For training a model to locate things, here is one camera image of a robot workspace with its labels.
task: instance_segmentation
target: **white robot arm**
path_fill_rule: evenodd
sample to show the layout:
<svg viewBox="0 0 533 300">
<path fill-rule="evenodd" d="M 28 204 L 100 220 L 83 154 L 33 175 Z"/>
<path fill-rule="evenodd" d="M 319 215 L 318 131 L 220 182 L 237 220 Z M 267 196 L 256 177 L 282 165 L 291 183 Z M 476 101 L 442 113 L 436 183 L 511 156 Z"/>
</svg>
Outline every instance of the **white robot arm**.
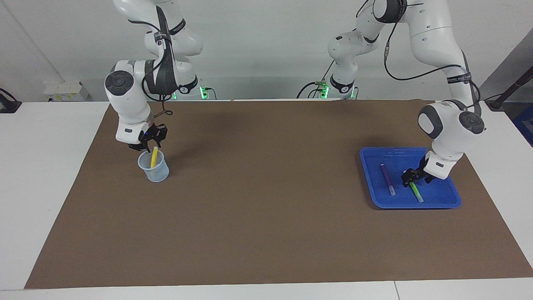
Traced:
<svg viewBox="0 0 533 300">
<path fill-rule="evenodd" d="M 444 71 L 452 100 L 426 105 L 420 111 L 418 124 L 433 143 L 420 166 L 407 170 L 402 180 L 408 186 L 422 178 L 428 183 L 435 178 L 446 179 L 485 130 L 479 104 L 473 99 L 466 59 L 454 38 L 446 0 L 366 0 L 359 12 L 357 28 L 329 42 L 328 52 L 335 60 L 329 79 L 330 97 L 350 97 L 358 70 L 354 59 L 377 48 L 385 24 L 407 23 L 414 57 Z M 390 74 L 386 67 L 388 52 L 389 41 L 385 47 L 389 75 L 398 80 L 411 79 Z M 467 105 L 476 113 L 467 111 Z"/>
<path fill-rule="evenodd" d="M 164 124 L 154 124 L 147 98 L 167 100 L 178 91 L 182 95 L 199 95 L 199 79 L 186 56 L 201 53 L 201 38 L 186 26 L 174 1 L 113 0 L 117 10 L 131 23 L 143 24 L 148 31 L 144 42 L 156 60 L 121 60 L 111 70 L 104 88 L 112 107 L 119 115 L 116 139 L 135 150 L 150 150 L 148 141 L 159 146 L 166 138 Z M 159 99 L 150 94 L 160 95 Z"/>
</svg>

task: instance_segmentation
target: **white table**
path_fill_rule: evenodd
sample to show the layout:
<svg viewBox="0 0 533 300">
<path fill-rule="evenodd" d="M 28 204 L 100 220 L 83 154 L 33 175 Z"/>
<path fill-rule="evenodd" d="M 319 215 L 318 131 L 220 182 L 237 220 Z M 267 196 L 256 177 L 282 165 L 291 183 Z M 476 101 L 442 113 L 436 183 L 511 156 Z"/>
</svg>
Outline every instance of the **white table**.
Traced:
<svg viewBox="0 0 533 300">
<path fill-rule="evenodd" d="M 1 300 L 533 299 L 533 278 L 22 290 L 107 107 L 25 103 L 0 115 Z M 489 130 L 467 156 L 531 264 L 533 148 L 504 113 L 483 104 L 483 119 Z"/>
</svg>

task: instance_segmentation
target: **blue tray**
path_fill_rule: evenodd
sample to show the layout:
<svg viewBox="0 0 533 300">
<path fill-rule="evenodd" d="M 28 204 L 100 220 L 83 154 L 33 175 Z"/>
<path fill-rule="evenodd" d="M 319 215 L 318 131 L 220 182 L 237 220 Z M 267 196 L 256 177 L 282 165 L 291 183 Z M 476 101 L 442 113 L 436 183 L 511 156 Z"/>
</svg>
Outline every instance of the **blue tray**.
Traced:
<svg viewBox="0 0 533 300">
<path fill-rule="evenodd" d="M 360 156 L 372 201 L 384 209 L 447 209 L 461 206 L 461 198 L 451 178 L 435 179 L 430 184 L 424 180 L 416 183 L 423 203 L 418 203 L 410 187 L 403 187 L 401 175 L 409 168 L 417 168 L 425 156 L 426 148 L 377 148 L 361 149 Z M 391 196 L 381 164 L 385 164 L 391 177 L 396 196 Z"/>
</svg>

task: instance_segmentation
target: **cup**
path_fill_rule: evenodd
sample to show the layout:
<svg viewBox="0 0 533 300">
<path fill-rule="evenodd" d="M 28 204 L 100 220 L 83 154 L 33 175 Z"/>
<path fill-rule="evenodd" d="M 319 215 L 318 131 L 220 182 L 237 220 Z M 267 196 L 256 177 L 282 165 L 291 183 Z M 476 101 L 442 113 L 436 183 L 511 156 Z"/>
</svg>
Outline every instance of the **cup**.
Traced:
<svg viewBox="0 0 533 300">
<path fill-rule="evenodd" d="M 150 167 L 152 164 L 152 154 L 148 151 L 144 151 L 143 153 L 141 153 L 141 155 L 139 155 L 137 164 L 139 165 L 139 168 L 141 168 L 144 173 L 146 173 L 146 177 L 151 182 L 161 182 L 168 177 L 169 169 L 165 162 L 165 155 L 161 151 L 157 152 L 157 160 L 155 167 Z"/>
</svg>

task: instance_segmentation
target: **brown mat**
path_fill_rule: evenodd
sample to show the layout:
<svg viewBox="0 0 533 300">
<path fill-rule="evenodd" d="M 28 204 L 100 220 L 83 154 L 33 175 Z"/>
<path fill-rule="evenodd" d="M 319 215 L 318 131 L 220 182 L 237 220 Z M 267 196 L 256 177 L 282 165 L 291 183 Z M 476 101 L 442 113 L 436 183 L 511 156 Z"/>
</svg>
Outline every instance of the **brown mat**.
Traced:
<svg viewBox="0 0 533 300">
<path fill-rule="evenodd" d="M 109 108 L 26 288 L 533 277 L 466 158 L 459 209 L 372 204 L 359 150 L 429 145 L 423 105 L 168 103 L 159 184 Z"/>
</svg>

